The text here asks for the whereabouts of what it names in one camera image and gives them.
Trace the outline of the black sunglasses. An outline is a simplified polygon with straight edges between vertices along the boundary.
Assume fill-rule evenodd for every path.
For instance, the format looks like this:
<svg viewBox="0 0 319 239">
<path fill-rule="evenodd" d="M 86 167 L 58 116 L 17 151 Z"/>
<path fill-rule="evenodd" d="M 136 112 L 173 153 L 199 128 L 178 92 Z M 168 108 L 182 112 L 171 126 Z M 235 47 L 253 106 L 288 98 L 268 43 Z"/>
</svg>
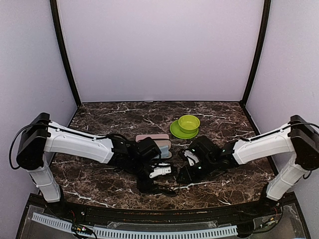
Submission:
<svg viewBox="0 0 319 239">
<path fill-rule="evenodd" d="M 162 175 L 155 178 L 159 191 L 168 197 L 177 197 L 180 195 L 181 176 Z"/>
</svg>

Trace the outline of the black glasses case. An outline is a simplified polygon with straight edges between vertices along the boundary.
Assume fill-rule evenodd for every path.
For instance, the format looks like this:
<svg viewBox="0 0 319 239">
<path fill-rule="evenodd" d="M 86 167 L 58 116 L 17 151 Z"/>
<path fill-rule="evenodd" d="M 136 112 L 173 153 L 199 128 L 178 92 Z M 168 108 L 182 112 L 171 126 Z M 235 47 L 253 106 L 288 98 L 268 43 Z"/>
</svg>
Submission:
<svg viewBox="0 0 319 239">
<path fill-rule="evenodd" d="M 155 143 L 159 147 L 161 154 L 160 157 L 163 159 L 169 159 L 172 157 L 171 149 L 171 141 L 169 139 L 155 140 Z"/>
</svg>

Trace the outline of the pink glasses case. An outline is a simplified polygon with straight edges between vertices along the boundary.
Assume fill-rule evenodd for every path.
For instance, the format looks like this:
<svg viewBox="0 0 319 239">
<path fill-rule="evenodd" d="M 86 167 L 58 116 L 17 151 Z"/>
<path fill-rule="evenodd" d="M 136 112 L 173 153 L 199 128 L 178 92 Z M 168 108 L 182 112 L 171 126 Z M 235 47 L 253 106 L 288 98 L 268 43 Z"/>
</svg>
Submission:
<svg viewBox="0 0 319 239">
<path fill-rule="evenodd" d="M 148 137 L 150 137 L 153 140 L 169 140 L 168 134 L 140 134 L 136 136 L 135 141 L 139 142 Z"/>
</svg>

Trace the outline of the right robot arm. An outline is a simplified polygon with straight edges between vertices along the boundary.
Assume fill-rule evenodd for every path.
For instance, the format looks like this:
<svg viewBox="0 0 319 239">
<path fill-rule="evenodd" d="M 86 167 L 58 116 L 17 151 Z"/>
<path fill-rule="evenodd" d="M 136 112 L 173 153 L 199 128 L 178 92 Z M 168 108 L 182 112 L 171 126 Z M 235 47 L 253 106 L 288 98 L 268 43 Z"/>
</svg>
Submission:
<svg viewBox="0 0 319 239">
<path fill-rule="evenodd" d="M 317 129 L 317 125 L 294 115 L 287 124 L 273 131 L 228 142 L 223 147 L 218 147 L 206 136 L 200 136 L 187 149 L 180 151 L 179 155 L 187 165 L 180 169 L 177 181 L 190 184 L 209 174 L 236 168 L 256 159 L 290 153 L 288 163 L 264 187 L 261 200 L 254 206 L 257 215 L 265 216 L 273 209 L 274 202 L 280 200 L 305 174 L 318 169 Z"/>
</svg>

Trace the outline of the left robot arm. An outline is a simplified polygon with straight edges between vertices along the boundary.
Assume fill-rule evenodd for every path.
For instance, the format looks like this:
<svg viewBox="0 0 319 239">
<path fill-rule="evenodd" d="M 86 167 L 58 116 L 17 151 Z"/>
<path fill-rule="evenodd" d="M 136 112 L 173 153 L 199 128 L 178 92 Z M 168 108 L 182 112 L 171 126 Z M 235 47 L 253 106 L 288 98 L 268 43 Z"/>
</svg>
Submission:
<svg viewBox="0 0 319 239">
<path fill-rule="evenodd" d="M 160 149 L 150 137 L 135 142 L 117 133 L 105 136 L 87 134 L 51 121 L 47 113 L 40 113 L 15 137 L 20 138 L 20 143 L 17 166 L 12 169 L 23 168 L 30 174 L 46 202 L 51 203 L 52 211 L 59 217 L 70 213 L 70 205 L 62 200 L 62 190 L 46 163 L 46 152 L 69 154 L 111 165 L 135 175 L 137 189 L 141 193 L 160 192 L 158 185 L 150 178 L 150 160 L 160 155 Z"/>
</svg>

